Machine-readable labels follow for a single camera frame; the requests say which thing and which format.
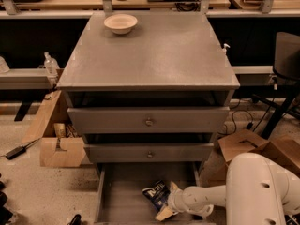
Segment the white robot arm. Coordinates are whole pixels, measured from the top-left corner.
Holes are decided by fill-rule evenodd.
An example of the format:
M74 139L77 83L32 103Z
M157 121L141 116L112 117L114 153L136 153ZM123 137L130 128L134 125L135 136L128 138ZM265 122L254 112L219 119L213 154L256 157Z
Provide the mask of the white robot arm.
M222 186L171 183L156 220L178 213L204 217L215 205L226 209L227 225L286 225L287 215L300 213L300 178L267 157L243 153L231 161Z

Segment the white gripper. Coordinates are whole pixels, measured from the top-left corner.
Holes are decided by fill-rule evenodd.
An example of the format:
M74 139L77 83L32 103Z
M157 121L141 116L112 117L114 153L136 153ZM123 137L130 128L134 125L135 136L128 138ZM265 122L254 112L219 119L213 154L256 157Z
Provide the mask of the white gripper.
M179 189L174 181L170 182L170 195L168 198L168 206L162 207L155 216L155 220L163 221L170 218L174 213L183 213L187 211L187 206L183 201L183 190Z

